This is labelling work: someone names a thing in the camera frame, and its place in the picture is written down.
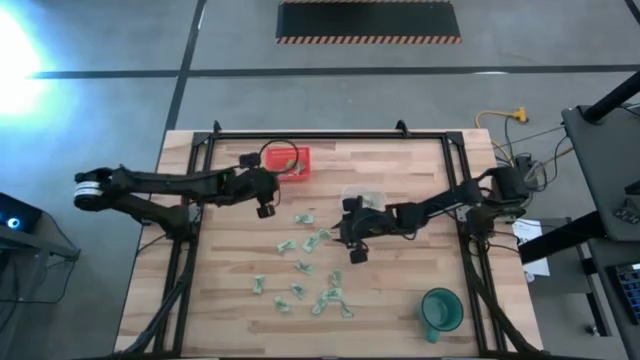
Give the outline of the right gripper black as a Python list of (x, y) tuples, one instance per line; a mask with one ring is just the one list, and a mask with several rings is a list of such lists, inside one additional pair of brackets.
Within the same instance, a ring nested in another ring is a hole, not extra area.
[(364, 198), (346, 198), (342, 201), (343, 215), (338, 223), (339, 237), (332, 241), (350, 250), (352, 264), (368, 261), (367, 238), (398, 235), (396, 220), (389, 211), (380, 211), (364, 206)]

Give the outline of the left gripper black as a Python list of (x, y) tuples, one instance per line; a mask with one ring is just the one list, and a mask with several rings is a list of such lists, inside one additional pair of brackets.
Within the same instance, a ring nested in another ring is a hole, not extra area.
[(274, 194), (279, 189), (277, 176), (261, 167), (261, 157), (257, 152), (240, 155), (239, 168), (242, 172), (232, 180), (234, 201), (239, 203), (256, 199), (259, 203), (256, 209), (259, 218), (274, 216)]

